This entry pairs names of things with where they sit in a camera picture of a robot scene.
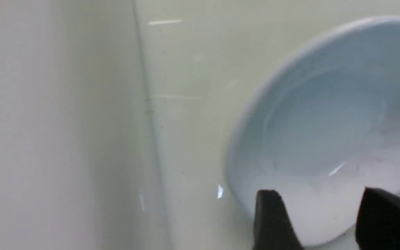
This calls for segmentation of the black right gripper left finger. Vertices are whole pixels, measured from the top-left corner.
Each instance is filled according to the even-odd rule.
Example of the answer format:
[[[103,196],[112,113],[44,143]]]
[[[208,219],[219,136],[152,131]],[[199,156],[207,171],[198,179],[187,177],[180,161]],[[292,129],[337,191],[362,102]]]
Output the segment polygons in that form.
[[[257,191],[253,224],[254,250],[303,250],[281,195]]]

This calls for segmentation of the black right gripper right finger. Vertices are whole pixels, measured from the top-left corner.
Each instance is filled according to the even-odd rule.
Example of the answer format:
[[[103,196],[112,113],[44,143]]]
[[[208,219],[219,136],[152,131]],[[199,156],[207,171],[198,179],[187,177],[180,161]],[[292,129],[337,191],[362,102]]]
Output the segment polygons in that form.
[[[400,250],[400,197],[366,187],[358,210],[355,240],[360,250]]]

